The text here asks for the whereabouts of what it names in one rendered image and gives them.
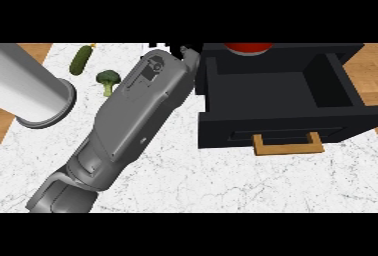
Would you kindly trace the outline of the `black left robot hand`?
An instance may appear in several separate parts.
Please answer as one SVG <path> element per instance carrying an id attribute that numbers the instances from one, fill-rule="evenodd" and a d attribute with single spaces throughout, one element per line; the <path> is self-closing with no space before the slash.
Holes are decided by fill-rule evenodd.
<path id="1" fill-rule="evenodd" d="M 178 50 L 184 47 L 186 49 L 192 49 L 198 52 L 202 51 L 204 43 L 183 43 L 183 42 L 176 42 L 176 43 L 147 43 L 147 48 L 158 48 L 158 47 L 168 47 L 170 51 Z"/>

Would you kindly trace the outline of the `red can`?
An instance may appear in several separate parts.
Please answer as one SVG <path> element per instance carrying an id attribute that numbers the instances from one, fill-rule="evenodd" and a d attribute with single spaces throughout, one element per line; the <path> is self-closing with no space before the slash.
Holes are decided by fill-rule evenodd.
<path id="1" fill-rule="evenodd" d="M 227 49 L 239 55 L 263 54 L 273 46 L 271 43 L 226 43 Z"/>

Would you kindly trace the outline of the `black open drawer box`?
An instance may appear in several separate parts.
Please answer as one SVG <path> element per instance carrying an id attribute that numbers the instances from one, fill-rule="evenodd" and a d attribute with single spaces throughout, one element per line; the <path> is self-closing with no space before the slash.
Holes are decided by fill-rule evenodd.
<path id="1" fill-rule="evenodd" d="M 295 115 L 362 107 L 334 53 L 207 58 L 207 107 L 220 114 Z"/>

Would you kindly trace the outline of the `black drawer front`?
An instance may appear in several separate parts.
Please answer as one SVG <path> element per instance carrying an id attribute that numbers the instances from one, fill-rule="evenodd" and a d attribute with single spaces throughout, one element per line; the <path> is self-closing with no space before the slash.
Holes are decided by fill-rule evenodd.
<path id="1" fill-rule="evenodd" d="M 263 135 L 267 145 L 304 144 L 317 132 L 323 143 L 338 143 L 378 127 L 378 106 L 331 107 L 292 112 L 202 112 L 198 117 L 198 147 L 249 147 Z"/>

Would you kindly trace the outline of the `green broccoli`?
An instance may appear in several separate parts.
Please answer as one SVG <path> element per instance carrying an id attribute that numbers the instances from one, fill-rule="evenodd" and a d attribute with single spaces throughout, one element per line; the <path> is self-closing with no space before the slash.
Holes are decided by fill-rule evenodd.
<path id="1" fill-rule="evenodd" d="M 114 70 L 105 70 L 96 75 L 96 82 L 103 85 L 103 96 L 112 95 L 112 86 L 121 82 L 119 74 Z"/>

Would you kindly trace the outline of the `green cucumber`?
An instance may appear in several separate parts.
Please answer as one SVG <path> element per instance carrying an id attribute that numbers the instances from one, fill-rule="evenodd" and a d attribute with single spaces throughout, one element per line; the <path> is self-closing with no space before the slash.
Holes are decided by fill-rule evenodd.
<path id="1" fill-rule="evenodd" d="M 77 54 L 72 58 L 71 65 L 69 65 L 69 73 L 75 76 L 78 76 L 84 71 L 85 64 L 93 53 L 93 49 L 94 49 L 94 44 L 90 44 L 90 45 L 84 45 L 77 51 Z"/>

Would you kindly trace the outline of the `black cabinet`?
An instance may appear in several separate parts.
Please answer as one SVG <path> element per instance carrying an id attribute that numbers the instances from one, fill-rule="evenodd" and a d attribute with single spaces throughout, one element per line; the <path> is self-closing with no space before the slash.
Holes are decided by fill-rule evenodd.
<path id="1" fill-rule="evenodd" d="M 274 43 L 263 54 L 242 56 L 223 43 L 205 43 L 196 73 L 196 94 L 207 94 L 205 62 L 211 57 L 215 58 L 220 75 L 298 72 L 320 54 L 334 53 L 341 64 L 345 64 L 363 46 L 363 43 Z"/>

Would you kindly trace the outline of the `pale grey cylinder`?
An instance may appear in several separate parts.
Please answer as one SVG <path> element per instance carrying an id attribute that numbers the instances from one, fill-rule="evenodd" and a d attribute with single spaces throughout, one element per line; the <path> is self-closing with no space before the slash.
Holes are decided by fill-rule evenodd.
<path id="1" fill-rule="evenodd" d="M 0 43 L 0 109 L 19 124 L 44 129 L 68 115 L 77 90 L 56 78 L 16 43 Z"/>

